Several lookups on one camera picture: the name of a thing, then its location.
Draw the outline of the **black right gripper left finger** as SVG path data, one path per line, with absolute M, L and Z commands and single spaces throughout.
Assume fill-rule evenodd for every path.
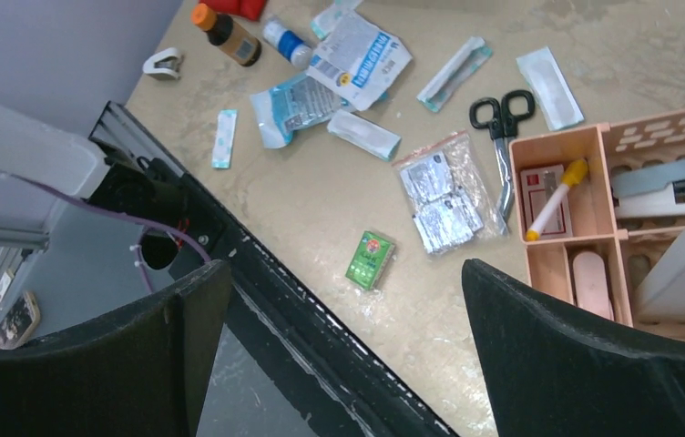
M 0 436 L 192 436 L 231 294 L 213 260 L 152 295 L 0 350 Z

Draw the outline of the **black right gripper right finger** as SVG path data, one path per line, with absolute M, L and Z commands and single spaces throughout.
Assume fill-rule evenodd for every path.
M 685 436 L 685 342 L 462 267 L 469 323 L 502 436 Z

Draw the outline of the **white gauze strip packet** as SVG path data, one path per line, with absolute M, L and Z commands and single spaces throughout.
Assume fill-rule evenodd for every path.
M 327 131 L 386 162 L 394 158 L 401 142 L 395 133 L 343 110 L 332 116 Z

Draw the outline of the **red fabric pouch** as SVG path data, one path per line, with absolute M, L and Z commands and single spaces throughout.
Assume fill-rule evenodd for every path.
M 267 0 L 199 0 L 218 13 L 236 15 L 251 22 L 259 22 Z

